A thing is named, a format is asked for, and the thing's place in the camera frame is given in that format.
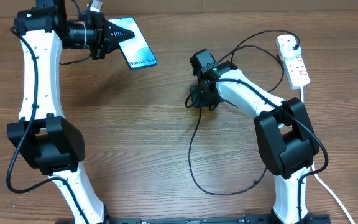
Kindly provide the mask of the Samsung Galaxy smartphone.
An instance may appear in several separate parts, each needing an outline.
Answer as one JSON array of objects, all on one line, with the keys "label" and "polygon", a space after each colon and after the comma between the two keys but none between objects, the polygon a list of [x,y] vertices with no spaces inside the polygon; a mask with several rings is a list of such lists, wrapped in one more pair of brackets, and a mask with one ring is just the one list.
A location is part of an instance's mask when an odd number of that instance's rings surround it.
[{"label": "Samsung Galaxy smartphone", "polygon": [[131,70],[156,66],[157,59],[133,17],[109,19],[108,21],[134,33],[133,38],[119,43],[119,48]]}]

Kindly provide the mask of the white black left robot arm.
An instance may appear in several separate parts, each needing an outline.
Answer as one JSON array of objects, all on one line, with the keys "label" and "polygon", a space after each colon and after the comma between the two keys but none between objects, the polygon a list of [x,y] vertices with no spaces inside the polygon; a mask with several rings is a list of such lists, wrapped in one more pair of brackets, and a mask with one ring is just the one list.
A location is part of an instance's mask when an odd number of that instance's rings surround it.
[{"label": "white black left robot arm", "polygon": [[60,57],[63,49],[86,49],[94,60],[135,37],[133,30],[109,22],[91,1],[76,19],[68,19],[63,1],[37,1],[19,11],[11,32],[19,38],[24,56],[24,94],[19,120],[7,125],[7,136],[46,182],[61,191],[75,223],[111,223],[85,172],[85,141],[68,122],[60,101]]}]

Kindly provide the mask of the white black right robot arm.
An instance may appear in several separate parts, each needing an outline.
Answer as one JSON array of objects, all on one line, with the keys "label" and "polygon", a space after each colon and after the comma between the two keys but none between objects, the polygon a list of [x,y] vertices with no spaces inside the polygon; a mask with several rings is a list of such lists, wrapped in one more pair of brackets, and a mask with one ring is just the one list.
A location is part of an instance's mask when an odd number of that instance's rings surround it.
[{"label": "white black right robot arm", "polygon": [[253,119],[260,158],[275,176],[273,214],[280,223],[306,223],[306,179],[323,148],[303,102],[284,100],[250,81],[232,62],[217,62],[206,49],[190,58],[197,83],[190,86],[187,108],[213,111],[223,101]]}]

